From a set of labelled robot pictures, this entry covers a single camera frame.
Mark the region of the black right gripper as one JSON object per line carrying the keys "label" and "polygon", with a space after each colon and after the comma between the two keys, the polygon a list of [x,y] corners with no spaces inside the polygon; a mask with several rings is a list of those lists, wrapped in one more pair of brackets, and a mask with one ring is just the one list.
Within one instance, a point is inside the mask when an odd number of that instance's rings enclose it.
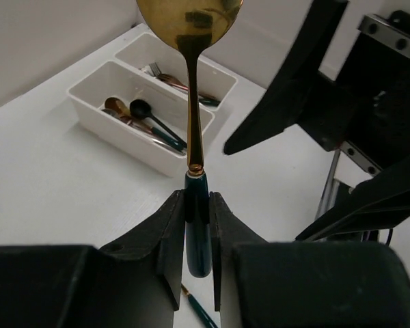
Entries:
{"label": "black right gripper", "polygon": [[347,5],[311,3],[280,69],[225,142],[224,154],[298,124],[324,150],[340,149],[371,176],[410,155],[410,13],[365,15],[332,81],[318,69]]}

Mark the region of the silver fork green handle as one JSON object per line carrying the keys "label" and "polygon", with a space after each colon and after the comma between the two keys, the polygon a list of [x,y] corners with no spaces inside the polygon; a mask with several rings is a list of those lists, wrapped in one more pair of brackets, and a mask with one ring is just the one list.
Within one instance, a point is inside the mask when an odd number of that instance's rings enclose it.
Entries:
{"label": "silver fork green handle", "polygon": [[199,95],[199,102],[208,107],[218,107],[220,105],[220,101],[215,98],[209,98],[202,95]]}

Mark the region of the black round spoon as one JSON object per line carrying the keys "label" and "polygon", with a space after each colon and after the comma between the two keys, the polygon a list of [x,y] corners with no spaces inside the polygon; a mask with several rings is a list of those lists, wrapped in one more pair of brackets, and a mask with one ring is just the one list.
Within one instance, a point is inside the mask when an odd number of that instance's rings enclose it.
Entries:
{"label": "black round spoon", "polygon": [[152,107],[142,99],[135,99],[129,105],[130,113],[139,119],[150,118],[157,123],[165,132],[169,133],[171,137],[177,140],[181,146],[187,147],[187,143],[179,137],[172,129],[166,126],[160,119],[152,113]]}

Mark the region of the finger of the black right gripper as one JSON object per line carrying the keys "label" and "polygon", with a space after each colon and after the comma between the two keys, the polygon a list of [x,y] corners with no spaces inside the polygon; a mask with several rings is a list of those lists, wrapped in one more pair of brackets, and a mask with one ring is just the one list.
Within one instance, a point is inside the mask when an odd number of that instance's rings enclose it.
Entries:
{"label": "finger of the black right gripper", "polygon": [[348,198],[304,229],[297,241],[384,230],[410,217],[410,156],[357,185]]}

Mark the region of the silver ridged spoon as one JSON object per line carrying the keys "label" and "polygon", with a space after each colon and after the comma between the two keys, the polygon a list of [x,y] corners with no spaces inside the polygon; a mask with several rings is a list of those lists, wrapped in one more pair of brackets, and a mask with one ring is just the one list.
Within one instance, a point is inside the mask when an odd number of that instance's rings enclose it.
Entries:
{"label": "silver ridged spoon", "polygon": [[113,109],[102,109],[102,112],[118,119],[119,121],[125,123],[126,125],[132,128],[135,128],[149,135],[153,141],[160,143],[161,145],[165,145],[173,151],[177,151],[181,154],[184,154],[184,147],[177,140],[166,135],[164,132],[162,132],[158,128],[154,126],[149,126],[143,122],[139,122],[138,120],[132,117],[129,117],[127,115],[120,115],[118,112],[114,111]]}

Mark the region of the copper round spoon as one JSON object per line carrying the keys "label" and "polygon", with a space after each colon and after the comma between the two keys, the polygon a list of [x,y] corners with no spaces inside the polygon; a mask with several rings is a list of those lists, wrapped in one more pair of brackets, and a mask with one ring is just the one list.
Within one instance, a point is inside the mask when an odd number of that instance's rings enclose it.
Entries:
{"label": "copper round spoon", "polygon": [[119,120],[126,125],[136,128],[144,133],[147,133],[149,135],[154,135],[156,134],[153,132],[152,127],[147,125],[146,123],[142,122],[141,120],[138,120],[137,118],[134,117],[129,117],[127,115],[121,115]]}

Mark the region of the gold spoon green handle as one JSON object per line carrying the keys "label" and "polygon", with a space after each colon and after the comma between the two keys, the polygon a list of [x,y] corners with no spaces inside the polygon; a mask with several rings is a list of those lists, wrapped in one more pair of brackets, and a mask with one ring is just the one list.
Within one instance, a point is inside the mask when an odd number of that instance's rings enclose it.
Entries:
{"label": "gold spoon green handle", "polygon": [[134,117],[130,113],[129,108],[125,105],[125,103],[116,97],[109,97],[105,100],[105,109],[113,109],[114,111],[118,112],[120,115],[127,115],[129,117]]}
{"label": "gold spoon green handle", "polygon": [[145,0],[137,5],[149,28],[166,45],[177,50],[187,65],[188,124],[187,167],[184,176],[186,251],[190,274],[206,277],[212,269],[209,228],[209,191],[197,84],[199,56],[233,26],[242,1]]}
{"label": "gold spoon green handle", "polygon": [[191,309],[195,312],[200,322],[205,328],[218,328],[215,321],[210,317],[207,311],[202,307],[198,300],[189,292],[189,290],[181,284],[181,290],[183,295],[187,298]]}

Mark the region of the thin copper bent fork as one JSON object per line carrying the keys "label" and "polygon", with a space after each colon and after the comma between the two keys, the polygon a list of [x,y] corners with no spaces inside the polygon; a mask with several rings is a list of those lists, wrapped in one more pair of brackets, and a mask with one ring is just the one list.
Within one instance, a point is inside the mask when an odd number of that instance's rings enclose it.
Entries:
{"label": "thin copper bent fork", "polygon": [[178,88],[180,90],[188,91],[189,88],[183,84],[181,81],[179,81],[176,77],[173,77],[172,75],[161,73],[156,77],[158,80],[172,86],[175,88]]}

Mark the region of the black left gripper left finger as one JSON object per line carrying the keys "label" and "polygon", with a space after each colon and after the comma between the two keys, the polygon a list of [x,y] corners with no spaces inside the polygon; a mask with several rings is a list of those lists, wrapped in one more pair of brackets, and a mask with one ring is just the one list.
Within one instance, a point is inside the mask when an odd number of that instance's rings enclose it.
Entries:
{"label": "black left gripper left finger", "polygon": [[129,262],[143,260],[155,252],[156,259],[149,272],[160,281],[163,294],[177,311],[180,308],[184,240],[184,191],[176,190],[155,213],[100,250]]}

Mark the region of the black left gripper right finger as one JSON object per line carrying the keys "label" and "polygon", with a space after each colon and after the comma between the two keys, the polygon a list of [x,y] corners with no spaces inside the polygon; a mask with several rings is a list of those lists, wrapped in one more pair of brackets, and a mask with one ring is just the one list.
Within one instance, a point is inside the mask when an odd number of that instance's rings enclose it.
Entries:
{"label": "black left gripper right finger", "polygon": [[266,243],[244,224],[226,204],[222,194],[211,192],[209,198],[209,223],[213,259],[213,290],[215,311],[221,312],[223,296],[232,294],[225,278],[234,278],[232,249],[239,243]]}

